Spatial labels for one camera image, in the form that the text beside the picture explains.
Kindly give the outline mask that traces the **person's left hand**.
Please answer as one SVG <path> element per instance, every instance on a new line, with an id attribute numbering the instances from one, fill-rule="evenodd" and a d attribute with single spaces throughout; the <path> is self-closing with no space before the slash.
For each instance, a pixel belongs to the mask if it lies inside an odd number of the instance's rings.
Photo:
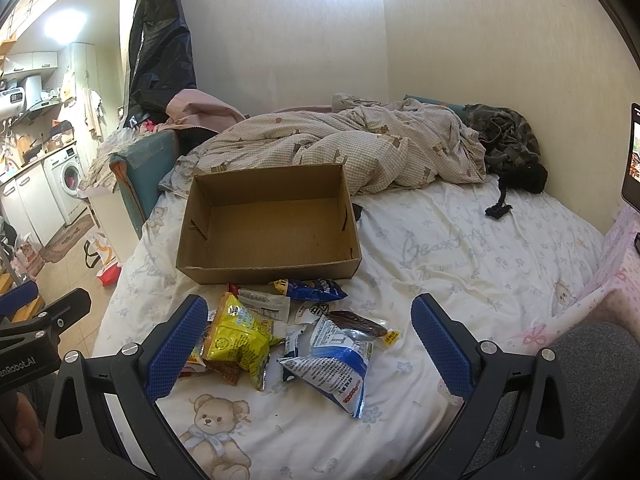
<path id="1" fill-rule="evenodd" d="M 44 435 L 40 428 L 39 419 L 32 404 L 23 393 L 17 393 L 16 398 L 14 437 L 29 463 L 35 470 L 40 470 Z"/>

